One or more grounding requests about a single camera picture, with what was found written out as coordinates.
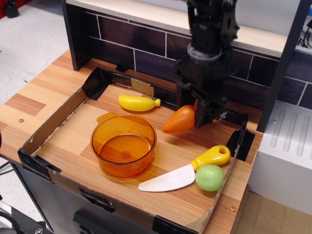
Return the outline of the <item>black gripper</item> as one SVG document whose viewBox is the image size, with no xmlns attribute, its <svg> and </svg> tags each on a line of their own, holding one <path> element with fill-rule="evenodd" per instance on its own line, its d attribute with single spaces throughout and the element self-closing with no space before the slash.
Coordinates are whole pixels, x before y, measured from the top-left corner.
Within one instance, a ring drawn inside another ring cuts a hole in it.
<svg viewBox="0 0 312 234">
<path fill-rule="evenodd" d="M 234 74 L 231 64 L 237 64 L 232 48 L 221 51 L 216 57 L 200 57 L 198 52 L 190 55 L 188 60 L 178 59 L 176 65 L 176 103 L 194 106 L 195 127 L 201 128 L 212 123 L 214 119 L 226 117 L 225 110 L 229 98 L 223 91 L 223 83 L 228 76 Z"/>
</svg>

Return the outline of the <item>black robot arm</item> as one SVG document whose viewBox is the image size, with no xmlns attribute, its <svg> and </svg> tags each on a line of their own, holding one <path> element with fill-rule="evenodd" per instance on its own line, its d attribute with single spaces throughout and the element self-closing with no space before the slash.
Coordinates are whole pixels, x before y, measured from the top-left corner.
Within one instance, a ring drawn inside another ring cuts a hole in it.
<svg viewBox="0 0 312 234">
<path fill-rule="evenodd" d="M 178 108 L 195 104 L 195 127 L 212 123 L 226 116 L 229 98 L 223 82 L 236 71 L 232 41 L 239 26 L 235 20 L 234 0 L 189 0 L 188 21 L 191 42 L 188 60 L 176 65 L 176 102 Z"/>
</svg>

